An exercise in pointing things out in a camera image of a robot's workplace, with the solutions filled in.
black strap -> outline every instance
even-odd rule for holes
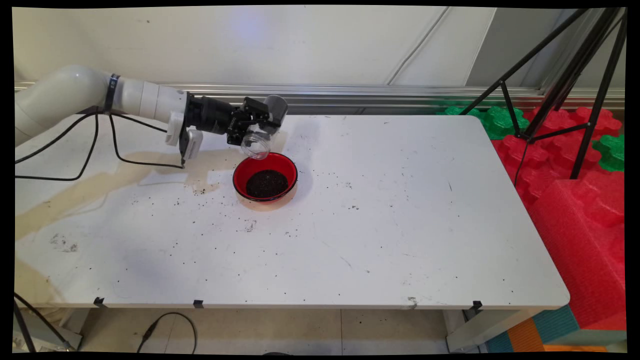
[[[111,107],[113,106],[113,96],[116,94],[118,79],[120,79],[120,75],[111,74],[111,78],[109,79],[109,87],[107,88],[107,97],[104,100],[104,109],[102,109],[102,112],[105,115],[109,115],[111,113]]]

white wall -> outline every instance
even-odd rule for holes
[[[78,63],[163,83],[382,85],[442,9],[13,8],[14,77]],[[394,85],[463,86],[494,11],[452,7]]]

table leg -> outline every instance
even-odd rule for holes
[[[483,310],[447,336],[449,352],[468,352],[540,311]]]

red bowl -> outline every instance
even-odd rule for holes
[[[248,195],[246,193],[246,182],[255,173],[263,170],[276,170],[281,173],[287,178],[289,187],[274,197],[252,197]],[[298,181],[298,168],[296,168],[296,164],[294,164],[288,157],[277,152],[270,152],[269,155],[262,160],[246,158],[238,164],[234,171],[234,188],[236,188],[236,191],[240,196],[252,201],[264,202],[277,200],[284,195],[287,195],[287,193],[293,189],[296,181]]]

tripod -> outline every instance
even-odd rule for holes
[[[527,146],[537,140],[570,133],[572,131],[580,129],[586,129],[584,132],[584,136],[582,137],[582,142],[580,143],[580,148],[578,150],[578,154],[576,155],[575,163],[573,164],[573,169],[570,176],[570,179],[577,179],[578,175],[580,174],[582,162],[584,161],[584,156],[587,153],[587,149],[589,148],[589,142],[591,141],[591,136],[593,135],[593,131],[598,121],[600,110],[602,109],[602,103],[604,102],[607,90],[609,89],[609,85],[611,84],[613,72],[616,70],[616,65],[618,64],[618,59],[620,58],[622,47],[625,43],[625,39],[627,38],[626,8],[620,19],[618,19],[618,21],[614,24],[614,18],[616,17],[616,14],[620,12],[620,9],[621,8],[606,8],[602,12],[600,18],[596,21],[591,31],[589,31],[589,34],[584,39],[582,45],[578,48],[578,51],[575,53],[575,55],[573,55],[573,58],[565,68],[564,72],[558,78],[556,84],[548,91],[545,100],[542,102],[542,105],[538,110],[538,113],[535,115],[533,120],[531,120],[531,123],[524,131],[520,130],[518,122],[516,121],[516,115],[513,111],[513,104],[511,103],[511,98],[509,97],[509,92],[507,90],[505,81],[519,68],[521,68],[522,65],[527,63],[531,58],[533,58],[533,56],[540,52],[547,44],[553,41],[553,39],[555,39],[560,33],[568,28],[569,25],[573,24],[573,22],[575,22],[588,9],[576,10],[562,24],[560,24],[560,26],[558,26],[549,35],[547,35],[544,40],[536,45],[536,47],[529,51],[520,61],[518,61],[513,67],[505,72],[500,78],[498,78],[496,82],[489,86],[489,88],[485,90],[476,100],[474,100],[474,102],[467,106],[467,108],[465,108],[460,113],[460,115],[466,115],[469,111],[471,111],[471,109],[475,108],[482,100],[489,96],[499,86],[502,88],[502,93],[504,95],[509,114],[511,115],[511,121],[513,122],[515,136],[517,138],[524,139],[527,142]],[[613,31],[613,29],[619,22],[620,28],[618,30],[618,35],[613,45],[611,55],[609,56],[609,61],[607,62],[607,67],[605,68],[604,75],[602,76],[602,82],[600,83],[600,87],[598,88],[598,93],[596,94],[596,99],[593,104],[593,109],[591,110],[591,115],[589,116],[589,121],[587,121],[585,124],[568,127],[566,129],[554,131],[553,133],[548,133],[541,136],[536,136],[538,129],[546,119],[549,111],[552,108],[554,108],[556,111],[560,109],[567,96],[571,92],[571,89],[578,80],[578,77],[580,76],[580,74],[582,74],[584,68],[587,66],[589,61],[591,61],[593,55],[595,55],[604,40]]]

